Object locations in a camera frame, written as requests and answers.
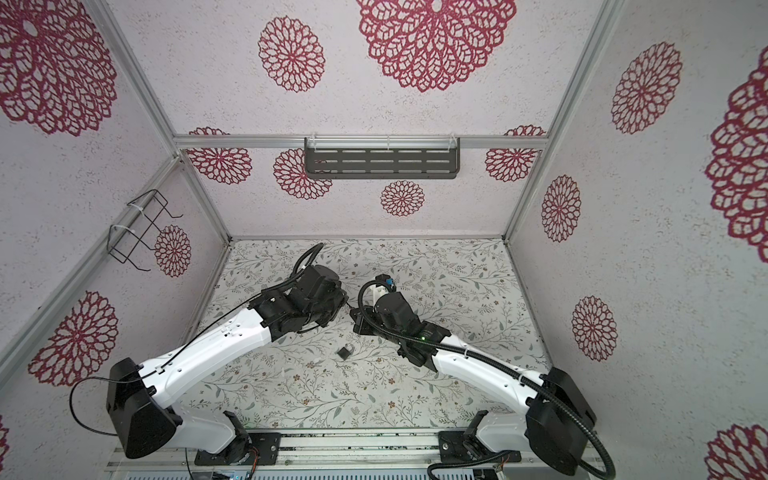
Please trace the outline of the grey padlock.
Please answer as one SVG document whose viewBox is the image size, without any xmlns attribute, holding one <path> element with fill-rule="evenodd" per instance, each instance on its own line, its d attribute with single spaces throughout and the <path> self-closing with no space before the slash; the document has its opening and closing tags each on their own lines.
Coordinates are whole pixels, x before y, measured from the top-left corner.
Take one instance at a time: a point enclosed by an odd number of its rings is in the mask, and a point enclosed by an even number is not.
<svg viewBox="0 0 768 480">
<path fill-rule="evenodd" d="M 345 345 L 339 348 L 336 352 L 336 354 L 340 357 L 342 361 L 346 361 L 351 358 L 351 356 L 354 354 L 355 348 L 352 345 Z"/>
</svg>

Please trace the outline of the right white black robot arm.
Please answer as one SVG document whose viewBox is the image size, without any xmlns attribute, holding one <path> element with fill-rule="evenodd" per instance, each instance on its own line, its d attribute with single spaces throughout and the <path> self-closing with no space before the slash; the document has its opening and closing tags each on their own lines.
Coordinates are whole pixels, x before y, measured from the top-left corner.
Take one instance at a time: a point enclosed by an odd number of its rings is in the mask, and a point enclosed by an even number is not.
<svg viewBox="0 0 768 480">
<path fill-rule="evenodd" d="M 615 462 L 595 431 L 597 416 L 565 371 L 542 373 L 497 359 L 420 319 L 402 293 L 384 282 L 365 283 L 351 315 L 356 333 L 395 343 L 412 365 L 467 383 L 509 408 L 507 414 L 479 413 L 472 420 L 463 441 L 473 463 L 502 461 L 527 447 L 563 475 L 583 470 L 597 479 L 616 477 Z"/>
</svg>

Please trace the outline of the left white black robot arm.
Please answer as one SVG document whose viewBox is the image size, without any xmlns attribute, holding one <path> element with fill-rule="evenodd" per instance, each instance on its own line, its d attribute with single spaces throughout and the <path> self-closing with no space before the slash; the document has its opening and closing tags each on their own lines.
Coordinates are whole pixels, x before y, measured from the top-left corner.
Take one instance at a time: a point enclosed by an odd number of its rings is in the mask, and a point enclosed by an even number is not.
<svg viewBox="0 0 768 480">
<path fill-rule="evenodd" d="M 235 464 L 253 442 L 231 411 L 187 409 L 179 399 L 206 376 L 309 324 L 327 326 L 348 299 L 339 276 L 307 266 L 283 286 L 263 290 L 189 344 L 137 363 L 125 358 L 105 378 L 106 411 L 128 459 L 164 448 L 196 450 L 211 464 Z"/>
</svg>

